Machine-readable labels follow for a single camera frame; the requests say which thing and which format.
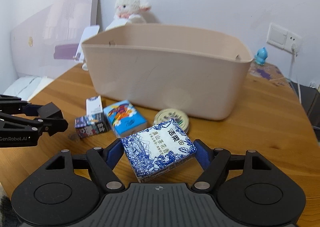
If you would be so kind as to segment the purple cartoon small box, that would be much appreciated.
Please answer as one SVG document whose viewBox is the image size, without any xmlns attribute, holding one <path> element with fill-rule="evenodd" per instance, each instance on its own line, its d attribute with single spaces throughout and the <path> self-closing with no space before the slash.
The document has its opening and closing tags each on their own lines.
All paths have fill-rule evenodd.
<svg viewBox="0 0 320 227">
<path fill-rule="evenodd" d="M 80 138 L 104 133 L 111 129 L 103 113 L 77 117 L 75 119 L 74 128 Z"/>
</svg>

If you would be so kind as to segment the white small card box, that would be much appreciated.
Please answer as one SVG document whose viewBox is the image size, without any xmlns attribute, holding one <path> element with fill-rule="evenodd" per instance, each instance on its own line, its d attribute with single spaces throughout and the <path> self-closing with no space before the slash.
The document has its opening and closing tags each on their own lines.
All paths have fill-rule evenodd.
<svg viewBox="0 0 320 227">
<path fill-rule="evenodd" d="M 90 97 L 86 99 L 86 114 L 93 115 L 103 113 L 103 104 L 101 96 Z"/>
</svg>

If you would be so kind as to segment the blue cartoon tissue pack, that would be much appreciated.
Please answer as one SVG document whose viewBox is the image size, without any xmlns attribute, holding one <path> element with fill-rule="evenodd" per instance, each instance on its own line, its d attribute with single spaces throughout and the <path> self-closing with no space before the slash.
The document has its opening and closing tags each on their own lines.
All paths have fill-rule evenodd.
<svg viewBox="0 0 320 227">
<path fill-rule="evenodd" d="M 148 126 L 147 120 L 128 100 L 108 105 L 103 108 L 103 113 L 117 138 L 134 134 Z"/>
</svg>

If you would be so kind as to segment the blue white porcelain tissue pack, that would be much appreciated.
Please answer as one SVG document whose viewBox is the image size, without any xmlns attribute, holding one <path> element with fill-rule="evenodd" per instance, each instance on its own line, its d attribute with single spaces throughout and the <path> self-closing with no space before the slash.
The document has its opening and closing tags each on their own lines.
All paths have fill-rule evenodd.
<svg viewBox="0 0 320 227">
<path fill-rule="evenodd" d="M 174 119 L 121 139 L 124 152 L 140 183 L 188 161 L 196 147 Z"/>
</svg>

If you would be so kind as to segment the round metal balm tin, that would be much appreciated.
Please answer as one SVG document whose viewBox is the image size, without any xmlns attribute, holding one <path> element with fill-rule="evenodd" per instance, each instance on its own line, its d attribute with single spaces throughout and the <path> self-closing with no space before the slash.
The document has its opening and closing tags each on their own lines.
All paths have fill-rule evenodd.
<svg viewBox="0 0 320 227">
<path fill-rule="evenodd" d="M 177 109 L 160 110 L 155 115 L 153 124 L 156 125 L 169 119 L 174 119 L 185 133 L 189 131 L 189 117 L 183 111 Z"/>
</svg>

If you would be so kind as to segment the pink purple flat board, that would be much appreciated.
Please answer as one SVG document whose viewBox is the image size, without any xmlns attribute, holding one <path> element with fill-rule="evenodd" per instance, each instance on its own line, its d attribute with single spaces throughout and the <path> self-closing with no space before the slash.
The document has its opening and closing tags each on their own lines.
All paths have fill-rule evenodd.
<svg viewBox="0 0 320 227">
<path fill-rule="evenodd" d="M 76 65 L 84 30 L 97 22 L 98 0 L 59 0 L 11 31 L 18 76 L 57 78 Z"/>
</svg>

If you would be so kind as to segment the beige plastic storage bin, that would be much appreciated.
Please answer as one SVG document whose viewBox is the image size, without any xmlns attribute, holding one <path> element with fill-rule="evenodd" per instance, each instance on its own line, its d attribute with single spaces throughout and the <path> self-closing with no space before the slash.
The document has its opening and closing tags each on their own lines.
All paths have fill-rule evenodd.
<svg viewBox="0 0 320 227">
<path fill-rule="evenodd" d="M 236 37 L 164 24 L 119 26 L 82 50 L 101 96 L 210 120 L 231 114 L 253 60 Z"/>
</svg>

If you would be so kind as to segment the purple patterned paper mat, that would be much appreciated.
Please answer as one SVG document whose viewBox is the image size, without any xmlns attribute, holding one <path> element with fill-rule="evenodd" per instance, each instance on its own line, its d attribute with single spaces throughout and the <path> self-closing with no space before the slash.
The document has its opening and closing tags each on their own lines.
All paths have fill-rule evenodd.
<svg viewBox="0 0 320 227">
<path fill-rule="evenodd" d="M 290 87 L 287 78 L 282 74 L 280 69 L 273 64 L 265 63 L 262 66 L 253 62 L 248 72 L 250 75 L 264 78 L 274 85 Z"/>
</svg>

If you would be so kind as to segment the black glass side table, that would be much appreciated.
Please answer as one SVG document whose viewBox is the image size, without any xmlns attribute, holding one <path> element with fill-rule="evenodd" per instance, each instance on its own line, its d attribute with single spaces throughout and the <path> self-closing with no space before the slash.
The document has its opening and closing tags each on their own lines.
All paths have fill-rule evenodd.
<svg viewBox="0 0 320 227">
<path fill-rule="evenodd" d="M 291 87 L 294 89 L 297 96 L 301 95 L 301 104 L 307 114 L 311 124 L 315 128 L 319 128 L 319 91 L 314 88 L 300 85 L 298 91 L 297 83 L 291 81 Z"/>
</svg>

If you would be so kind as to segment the blue cartoon figurine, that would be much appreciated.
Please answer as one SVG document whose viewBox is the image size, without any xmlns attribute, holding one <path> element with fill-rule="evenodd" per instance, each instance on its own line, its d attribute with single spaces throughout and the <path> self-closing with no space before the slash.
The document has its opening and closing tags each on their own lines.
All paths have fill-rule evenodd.
<svg viewBox="0 0 320 227">
<path fill-rule="evenodd" d="M 255 58 L 254 61 L 256 64 L 258 64 L 260 66 L 264 66 L 267 57 L 268 57 L 267 49 L 265 47 L 263 47 L 257 51 L 256 55 L 254 56 L 254 58 Z"/>
</svg>

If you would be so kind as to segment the white plush lamb toy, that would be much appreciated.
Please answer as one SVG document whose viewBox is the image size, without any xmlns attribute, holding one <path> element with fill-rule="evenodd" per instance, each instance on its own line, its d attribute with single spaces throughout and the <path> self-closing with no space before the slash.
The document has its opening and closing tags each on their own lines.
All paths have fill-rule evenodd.
<svg viewBox="0 0 320 227">
<path fill-rule="evenodd" d="M 151 9 L 146 0 L 116 0 L 113 21 L 106 27 L 106 31 L 128 24 L 144 24 L 145 12 Z"/>
</svg>

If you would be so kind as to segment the white wall switch socket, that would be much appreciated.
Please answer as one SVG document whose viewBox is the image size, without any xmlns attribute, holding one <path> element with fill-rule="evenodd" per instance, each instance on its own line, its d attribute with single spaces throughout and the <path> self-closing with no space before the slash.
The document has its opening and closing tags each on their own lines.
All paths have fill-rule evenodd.
<svg viewBox="0 0 320 227">
<path fill-rule="evenodd" d="M 268 44 L 297 55 L 302 45 L 302 37 L 274 23 L 270 23 L 267 41 Z"/>
</svg>

